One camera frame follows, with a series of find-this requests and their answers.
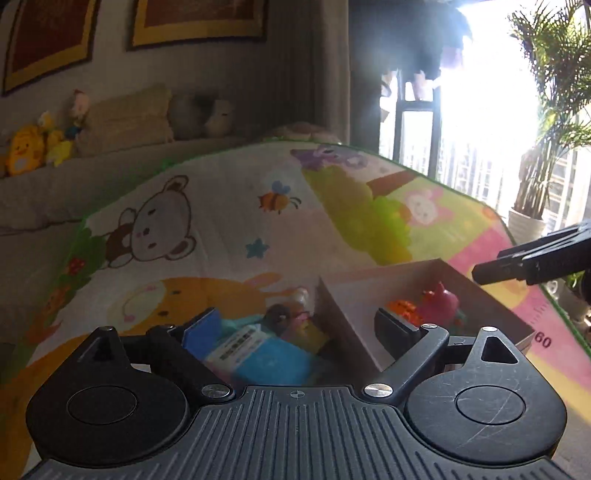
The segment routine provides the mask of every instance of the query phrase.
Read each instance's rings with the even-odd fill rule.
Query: blue star
[[[263,258],[265,256],[265,252],[269,250],[269,248],[269,245],[265,245],[262,242],[262,239],[257,238],[253,243],[246,246],[246,258]]]

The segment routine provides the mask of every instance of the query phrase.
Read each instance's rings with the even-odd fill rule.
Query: cardboard box
[[[439,281],[460,300],[468,318],[467,335],[494,326],[522,352],[527,351],[534,330],[441,259],[322,276],[315,319],[338,341],[343,359],[360,381],[370,380],[394,361],[374,334],[378,308],[393,300],[419,304],[423,291],[432,290]]]

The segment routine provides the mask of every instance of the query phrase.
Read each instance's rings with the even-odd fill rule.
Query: framed picture
[[[100,0],[21,0],[7,50],[3,94],[92,58]]]
[[[265,10],[265,0],[137,0],[130,46],[236,37],[263,40]]]

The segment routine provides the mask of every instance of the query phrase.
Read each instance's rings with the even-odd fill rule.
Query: orange toy
[[[423,323],[423,318],[417,313],[417,306],[406,300],[391,301],[386,305],[386,308],[396,315],[400,315],[408,323],[412,323],[415,327],[420,327]]]
[[[33,171],[43,165],[45,142],[36,125],[21,128],[12,138],[8,153],[7,170],[11,176]]]

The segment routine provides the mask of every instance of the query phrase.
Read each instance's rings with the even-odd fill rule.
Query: potted plant
[[[591,31],[575,17],[579,8],[581,0],[566,0],[557,9],[539,0],[533,12],[509,16],[538,93],[538,135],[521,159],[519,192],[509,212],[509,230],[519,244],[544,230],[556,160],[591,145],[591,119],[584,111],[591,103]]]
[[[558,305],[569,314],[575,324],[582,324],[589,311],[589,305],[583,300],[580,290],[583,274],[584,272],[570,274],[558,285]]]

